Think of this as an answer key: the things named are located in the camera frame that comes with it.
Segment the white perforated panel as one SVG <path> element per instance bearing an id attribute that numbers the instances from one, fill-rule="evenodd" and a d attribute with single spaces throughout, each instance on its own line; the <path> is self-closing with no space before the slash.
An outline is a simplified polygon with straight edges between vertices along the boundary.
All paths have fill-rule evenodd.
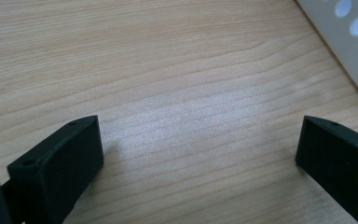
<path id="1" fill-rule="evenodd" d="M 297 0 L 358 87 L 358 0 Z"/>

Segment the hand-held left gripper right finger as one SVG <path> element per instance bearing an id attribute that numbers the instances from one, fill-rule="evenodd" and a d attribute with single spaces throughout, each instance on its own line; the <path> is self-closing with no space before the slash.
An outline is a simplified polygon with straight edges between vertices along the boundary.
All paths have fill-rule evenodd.
<path id="1" fill-rule="evenodd" d="M 296 164 L 358 221 L 358 133 L 331 120 L 306 116 Z"/>

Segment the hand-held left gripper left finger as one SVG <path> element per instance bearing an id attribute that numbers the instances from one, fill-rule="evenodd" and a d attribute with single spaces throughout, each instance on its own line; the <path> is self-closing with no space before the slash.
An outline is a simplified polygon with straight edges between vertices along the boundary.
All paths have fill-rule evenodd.
<path id="1" fill-rule="evenodd" d="M 65 124 L 7 167 L 14 222 L 62 224 L 102 166 L 98 118 Z"/>

